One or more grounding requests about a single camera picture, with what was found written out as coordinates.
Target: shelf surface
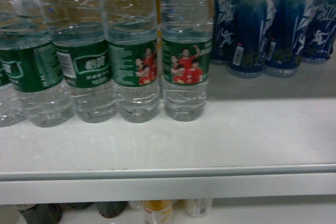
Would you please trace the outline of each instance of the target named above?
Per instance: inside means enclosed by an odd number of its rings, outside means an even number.
[[[182,202],[174,204],[173,223],[203,224],[334,224],[336,219],[336,198],[323,197],[266,197],[214,199],[208,215],[190,217],[183,209]],[[130,224],[145,223],[141,211],[126,208],[121,215],[105,219],[98,213],[97,206],[84,210],[67,208],[60,224]],[[25,224],[21,217],[17,224]]]
[[[152,199],[336,194],[335,69],[332,57],[291,78],[240,79],[211,65],[194,122],[168,118],[161,102],[142,124],[74,116],[1,128],[0,204],[137,200],[154,189]]]

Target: water bottle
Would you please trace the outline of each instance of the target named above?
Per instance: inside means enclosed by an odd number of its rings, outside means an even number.
[[[308,25],[321,0],[280,0],[266,56],[266,73],[293,76],[301,63]]]
[[[227,64],[232,57],[239,3],[240,0],[215,0],[213,64]]]
[[[201,116],[206,102],[214,0],[162,0],[163,96],[177,121]]]
[[[142,123],[158,113],[155,0],[101,0],[121,116]]]
[[[268,33],[279,0],[241,0],[238,9],[235,51],[230,59],[232,74],[242,78],[263,71]]]
[[[26,119],[17,93],[0,65],[0,127],[11,126]]]
[[[190,216],[203,217],[211,210],[212,199],[184,199],[183,206]]]
[[[0,61],[35,125],[51,127],[72,117],[40,0],[0,0]]]
[[[312,64],[330,59],[333,38],[336,34],[336,0],[323,0],[308,26],[302,61]]]
[[[97,202],[99,214],[104,218],[114,218],[120,215],[127,205],[127,201],[103,201]]]
[[[43,0],[76,114],[100,123],[116,113],[99,0]]]
[[[14,207],[27,224],[57,224],[62,218],[62,209],[58,204],[23,204]]]

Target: green label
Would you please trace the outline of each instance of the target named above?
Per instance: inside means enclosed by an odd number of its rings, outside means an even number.
[[[156,79],[156,40],[139,45],[110,43],[113,79],[125,87],[142,87]]]
[[[10,83],[9,78],[6,75],[5,69],[0,65],[0,87]]]
[[[212,40],[176,43],[163,39],[164,79],[180,85],[195,85],[208,79]]]
[[[34,48],[0,50],[0,61],[14,88],[20,92],[42,91],[63,79],[51,42]]]
[[[89,46],[56,46],[67,83],[75,88],[93,88],[112,78],[106,40]]]

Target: lower shelf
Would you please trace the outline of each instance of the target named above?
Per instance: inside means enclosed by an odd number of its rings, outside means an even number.
[[[181,201],[174,204],[175,224],[334,224],[335,220],[336,195],[214,199],[210,213],[202,218],[190,217]],[[21,217],[17,224],[25,223]],[[144,221],[142,212],[130,207],[113,219],[101,217],[96,205],[83,210],[64,209],[60,224],[83,223],[133,224]]]

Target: barcode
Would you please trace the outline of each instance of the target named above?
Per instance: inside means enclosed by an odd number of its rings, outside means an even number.
[[[206,213],[206,208],[207,208],[207,207],[201,207],[201,208],[200,208],[200,213],[199,213],[199,214],[200,214],[200,215],[205,214],[205,213]]]
[[[243,47],[237,47],[236,51],[235,51],[235,56],[233,57],[233,62],[232,64],[239,66],[240,62],[242,60],[243,57],[243,52],[244,52],[244,48]]]
[[[57,52],[59,63],[62,66],[63,74],[70,78],[77,78],[70,54]]]
[[[271,44],[269,45],[269,50],[268,50],[267,55],[265,57],[266,60],[271,60],[276,45],[277,44],[275,42],[271,42]]]

